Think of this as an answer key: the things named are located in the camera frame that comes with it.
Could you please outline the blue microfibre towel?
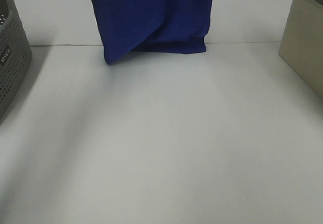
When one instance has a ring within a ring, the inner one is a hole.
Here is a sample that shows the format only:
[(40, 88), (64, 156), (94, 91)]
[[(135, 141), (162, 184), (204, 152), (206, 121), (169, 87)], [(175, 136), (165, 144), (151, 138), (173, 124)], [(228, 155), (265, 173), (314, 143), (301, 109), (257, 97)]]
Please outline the blue microfibre towel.
[(206, 51), (212, 0), (91, 0), (111, 65), (131, 51)]

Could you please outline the beige box with grey rim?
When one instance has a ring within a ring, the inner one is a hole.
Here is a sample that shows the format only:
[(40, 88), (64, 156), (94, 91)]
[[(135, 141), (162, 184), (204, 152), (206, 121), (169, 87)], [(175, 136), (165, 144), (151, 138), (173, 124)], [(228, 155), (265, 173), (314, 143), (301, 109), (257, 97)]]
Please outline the beige box with grey rim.
[(279, 55), (322, 96), (322, 0), (292, 0)]

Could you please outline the grey perforated plastic basket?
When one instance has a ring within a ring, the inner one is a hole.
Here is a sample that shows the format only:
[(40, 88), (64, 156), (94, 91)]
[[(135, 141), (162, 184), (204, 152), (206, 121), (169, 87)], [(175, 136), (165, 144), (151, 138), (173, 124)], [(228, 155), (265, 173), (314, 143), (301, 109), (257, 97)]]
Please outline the grey perforated plastic basket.
[(29, 69), (32, 51), (14, 0), (1, 0), (1, 117)]

